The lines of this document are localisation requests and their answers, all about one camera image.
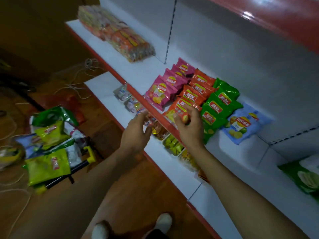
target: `person's right hand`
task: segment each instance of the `person's right hand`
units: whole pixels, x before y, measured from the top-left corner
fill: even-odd
[[[174,116],[175,124],[177,125],[180,137],[184,145],[188,150],[196,151],[200,148],[205,148],[204,146],[204,129],[203,121],[200,117],[200,113],[195,107],[185,105],[184,108],[191,116],[191,122],[186,126],[181,117],[177,115]]]

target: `person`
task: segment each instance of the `person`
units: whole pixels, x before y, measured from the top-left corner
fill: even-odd
[[[289,218],[258,192],[236,177],[219,162],[203,144],[203,124],[196,108],[187,106],[191,122],[185,126],[175,117],[182,142],[207,175],[229,217],[244,239],[308,238]],[[152,129],[143,132],[147,112],[132,119],[123,132],[121,144],[109,158],[96,166],[79,182],[48,201],[43,199],[34,214],[11,235],[33,239],[79,239],[95,215],[111,185],[130,167],[130,160],[147,145]],[[167,238],[164,234],[172,224],[169,214],[161,215],[154,230],[145,237]],[[93,239],[106,239],[107,229],[97,224]]]

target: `orange chip bag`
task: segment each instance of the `orange chip bag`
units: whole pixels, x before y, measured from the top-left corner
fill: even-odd
[[[184,108],[184,105],[189,105],[189,106],[193,106],[195,108],[197,108],[199,111],[201,111],[201,107],[197,104],[194,104],[191,101],[187,101],[187,99],[183,99],[181,97],[178,97],[177,100],[171,104],[171,106],[169,107],[169,109],[164,112],[164,116],[166,116],[168,119],[170,119],[173,123],[175,123],[174,120],[174,114],[178,113],[178,115],[181,117],[181,120],[184,123],[187,123],[189,121],[190,115],[188,114],[187,110]]]
[[[192,80],[189,82],[189,86],[198,91],[205,99],[207,99],[211,95],[211,93],[215,92],[216,90],[216,88],[199,84],[199,82],[193,82]]]
[[[209,77],[205,73],[201,72],[199,69],[196,69],[191,81],[200,84],[201,86],[213,86],[216,79]]]
[[[189,85],[184,85],[182,92],[179,94],[180,97],[192,101],[195,104],[201,106],[206,100],[197,90],[194,90]]]

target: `brown floor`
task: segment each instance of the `brown floor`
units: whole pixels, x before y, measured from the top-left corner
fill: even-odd
[[[38,92],[32,96],[41,100],[41,94],[52,94],[58,88],[69,83],[81,65],[59,72],[52,76],[48,82],[38,87]],[[90,77],[80,72],[76,82],[83,82]],[[80,91],[84,97],[87,91]],[[14,134],[22,134],[26,126],[26,116],[31,106],[29,104],[14,105],[24,102],[14,93],[5,90],[5,95],[0,92],[0,110],[6,110],[17,122],[18,129]],[[58,94],[74,94],[70,89],[63,89]],[[86,122],[80,129],[91,136],[96,147],[108,157],[119,146],[122,131],[102,111],[94,98],[81,100],[81,110],[85,114]],[[0,118],[0,138],[10,133],[13,126],[9,118]],[[6,145],[8,140],[0,141],[0,146]],[[90,233],[95,223],[106,220],[110,223],[116,234],[124,235],[125,238],[140,238],[152,228],[157,217],[163,212],[170,212],[174,222],[168,235],[170,238],[212,238],[204,226],[194,217],[192,211],[186,206],[186,199],[181,193],[164,177],[143,155],[136,158],[136,165],[128,173],[124,174],[106,194],[104,201],[98,209],[92,222],[88,226],[83,238],[90,238]],[[0,183],[15,181],[24,172],[21,168],[22,162],[0,172]],[[74,175],[78,181],[90,168],[82,169]],[[16,184],[11,186],[0,186],[0,190],[11,188],[26,188],[32,193],[30,204],[18,221],[15,228],[28,220],[32,208],[37,201],[43,197],[57,197],[71,184],[64,180],[45,194],[35,195],[32,188],[27,187],[27,175]],[[27,196],[21,192],[0,193],[0,238],[5,238],[11,224],[19,214],[26,202]]]

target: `white shoe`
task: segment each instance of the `white shoe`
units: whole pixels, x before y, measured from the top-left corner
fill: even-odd
[[[162,233],[166,234],[172,226],[173,219],[169,213],[161,214],[156,221],[154,229],[159,229]]]
[[[92,231],[92,239],[108,239],[109,231],[105,223],[97,223]]]

